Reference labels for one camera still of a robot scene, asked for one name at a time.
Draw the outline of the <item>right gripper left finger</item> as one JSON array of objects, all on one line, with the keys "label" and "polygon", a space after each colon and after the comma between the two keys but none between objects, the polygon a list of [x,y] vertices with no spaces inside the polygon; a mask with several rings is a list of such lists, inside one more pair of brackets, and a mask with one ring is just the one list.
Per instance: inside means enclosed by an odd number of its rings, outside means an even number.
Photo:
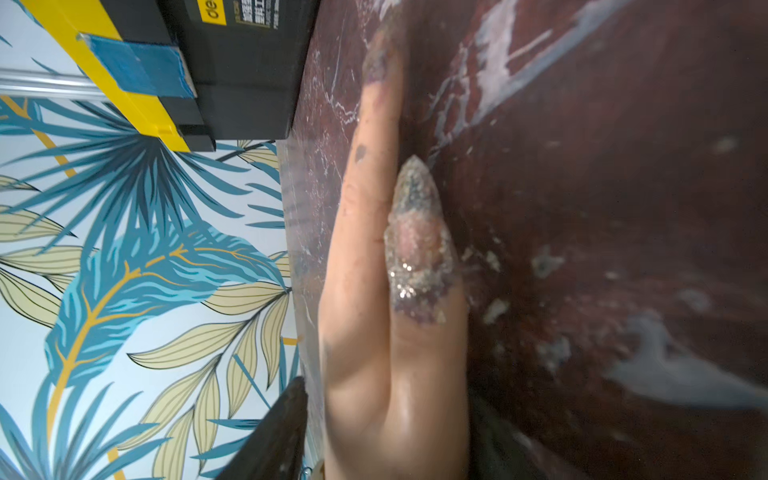
[{"label": "right gripper left finger", "polygon": [[308,395],[294,378],[217,480],[297,480],[303,471]]}]

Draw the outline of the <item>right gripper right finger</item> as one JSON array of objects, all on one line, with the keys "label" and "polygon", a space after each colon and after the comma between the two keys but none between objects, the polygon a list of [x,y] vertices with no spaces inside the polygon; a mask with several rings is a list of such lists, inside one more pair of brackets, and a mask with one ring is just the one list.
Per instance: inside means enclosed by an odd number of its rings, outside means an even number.
[{"label": "right gripper right finger", "polygon": [[469,390],[469,479],[590,479]]}]

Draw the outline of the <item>mannequin hand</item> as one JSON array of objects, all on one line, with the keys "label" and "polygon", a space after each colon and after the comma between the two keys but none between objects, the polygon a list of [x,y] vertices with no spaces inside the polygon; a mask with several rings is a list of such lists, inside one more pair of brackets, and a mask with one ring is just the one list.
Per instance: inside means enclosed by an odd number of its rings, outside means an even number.
[{"label": "mannequin hand", "polygon": [[362,65],[318,316],[330,479],[463,479],[468,307],[434,179],[398,159],[408,65],[401,6]]}]

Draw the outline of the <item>yellow black toolbox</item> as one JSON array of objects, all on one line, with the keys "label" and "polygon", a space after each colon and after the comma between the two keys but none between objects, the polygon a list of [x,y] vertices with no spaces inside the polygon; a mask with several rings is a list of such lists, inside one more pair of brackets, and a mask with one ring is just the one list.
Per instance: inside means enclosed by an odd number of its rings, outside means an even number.
[{"label": "yellow black toolbox", "polygon": [[177,152],[291,129],[315,1],[29,1],[141,134]]}]

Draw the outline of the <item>left aluminium frame post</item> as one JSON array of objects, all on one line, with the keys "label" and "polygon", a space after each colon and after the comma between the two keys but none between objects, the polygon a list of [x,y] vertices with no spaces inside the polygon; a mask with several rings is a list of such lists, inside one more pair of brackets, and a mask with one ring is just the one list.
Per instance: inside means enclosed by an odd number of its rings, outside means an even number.
[{"label": "left aluminium frame post", "polygon": [[107,101],[90,79],[82,76],[12,69],[1,70],[1,94],[10,97]]}]

